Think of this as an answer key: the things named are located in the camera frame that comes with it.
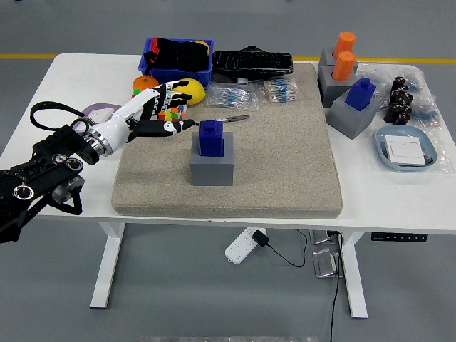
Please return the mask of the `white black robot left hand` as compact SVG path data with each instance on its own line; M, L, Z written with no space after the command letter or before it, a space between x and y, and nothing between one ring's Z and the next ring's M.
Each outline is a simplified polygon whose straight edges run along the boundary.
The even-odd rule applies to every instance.
M170 81L146 88L113 112L110 119L98 123L88 130L84 139L89 142L99 155L112 155L120 149L129 138L135 138L134 130L139 125L151 121L158 113L186 105L193 96L176 89L186 87L188 80Z

